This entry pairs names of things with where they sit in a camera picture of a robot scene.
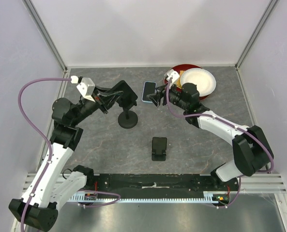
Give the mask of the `blue-cased smartphone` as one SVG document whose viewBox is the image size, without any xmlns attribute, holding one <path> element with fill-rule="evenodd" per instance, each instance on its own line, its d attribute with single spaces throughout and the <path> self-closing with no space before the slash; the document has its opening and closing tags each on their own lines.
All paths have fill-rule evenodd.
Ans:
<svg viewBox="0 0 287 232">
<path fill-rule="evenodd" d="M 152 103 L 152 101 L 148 98 L 148 95 L 155 93 L 157 84 L 155 82 L 146 81 L 144 82 L 143 92 L 142 92 L 142 102 L 144 103 Z"/>
</svg>

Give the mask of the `black smartphone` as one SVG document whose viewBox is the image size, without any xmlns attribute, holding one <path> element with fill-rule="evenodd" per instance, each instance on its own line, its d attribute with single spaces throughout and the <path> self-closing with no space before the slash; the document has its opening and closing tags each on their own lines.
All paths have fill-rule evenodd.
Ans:
<svg viewBox="0 0 287 232">
<path fill-rule="evenodd" d="M 116 101 L 119 107 L 129 110 L 133 106 L 137 106 L 136 100 L 138 96 L 124 80 L 119 81 L 111 90 L 113 92 L 123 92 Z"/>
</svg>

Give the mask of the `black round-base clamp stand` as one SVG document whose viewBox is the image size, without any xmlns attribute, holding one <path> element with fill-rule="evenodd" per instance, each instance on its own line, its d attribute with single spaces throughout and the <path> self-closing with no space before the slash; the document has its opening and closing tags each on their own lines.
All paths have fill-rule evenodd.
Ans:
<svg viewBox="0 0 287 232">
<path fill-rule="evenodd" d="M 138 116 L 134 111 L 131 111 L 133 106 L 137 106 L 137 102 L 134 101 L 130 105 L 122 105 L 119 103 L 119 107 L 123 109 L 123 112 L 118 116 L 118 124 L 124 129 L 131 129 L 138 123 Z"/>
</svg>

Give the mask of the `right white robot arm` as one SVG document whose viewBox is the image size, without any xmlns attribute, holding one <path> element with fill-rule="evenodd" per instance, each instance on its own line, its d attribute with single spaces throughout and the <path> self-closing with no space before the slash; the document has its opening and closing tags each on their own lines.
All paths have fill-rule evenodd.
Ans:
<svg viewBox="0 0 287 232">
<path fill-rule="evenodd" d="M 233 149 L 233 160 L 214 169 L 210 178 L 211 187 L 222 190 L 227 182 L 241 176 L 262 172 L 270 164 L 274 167 L 274 155 L 263 130 L 259 126 L 241 126 L 226 120 L 200 102 L 195 84 L 186 83 L 182 88 L 167 83 L 158 87 L 148 99 L 156 106 L 177 106 L 184 110 L 181 118 L 205 131 L 209 131 Z"/>
</svg>

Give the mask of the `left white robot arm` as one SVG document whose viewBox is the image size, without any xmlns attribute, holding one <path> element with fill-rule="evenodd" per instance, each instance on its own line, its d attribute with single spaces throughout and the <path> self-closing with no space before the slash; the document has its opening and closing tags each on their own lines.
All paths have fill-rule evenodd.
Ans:
<svg viewBox="0 0 287 232">
<path fill-rule="evenodd" d="M 30 186 L 19 199 L 12 199 L 9 210 L 25 226 L 47 232 L 55 224 L 59 211 L 80 189 L 93 188 L 93 169 L 79 165 L 59 186 L 55 183 L 68 159 L 72 156 L 83 134 L 78 124 L 95 111 L 107 113 L 117 103 L 122 105 L 128 94 L 125 82 L 112 88 L 96 87 L 93 84 L 77 85 L 81 98 L 74 104 L 67 98 L 59 98 L 52 105 L 54 129 L 49 139 L 46 156 Z"/>
</svg>

